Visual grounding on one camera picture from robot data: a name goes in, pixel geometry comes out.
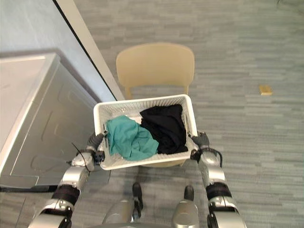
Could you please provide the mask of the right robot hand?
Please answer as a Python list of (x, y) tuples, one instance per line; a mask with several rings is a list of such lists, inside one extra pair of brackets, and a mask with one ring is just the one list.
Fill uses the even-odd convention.
[(201, 149), (209, 148), (209, 138), (205, 132), (197, 131), (197, 135), (191, 134), (188, 126), (187, 116), (181, 115), (183, 122), (183, 133), (181, 134), (180, 147), (183, 147), (183, 151), (191, 152), (193, 150), (199, 151)]

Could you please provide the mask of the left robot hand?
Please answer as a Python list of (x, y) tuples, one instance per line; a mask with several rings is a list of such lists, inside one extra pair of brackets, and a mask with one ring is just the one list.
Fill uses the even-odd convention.
[(103, 124), (101, 133), (99, 133), (98, 135), (92, 133), (92, 135), (89, 137), (86, 143), (86, 149), (91, 150), (93, 152), (97, 152), (99, 145), (102, 143), (102, 141), (105, 139), (107, 135), (108, 135), (108, 131), (106, 128), (106, 124)]

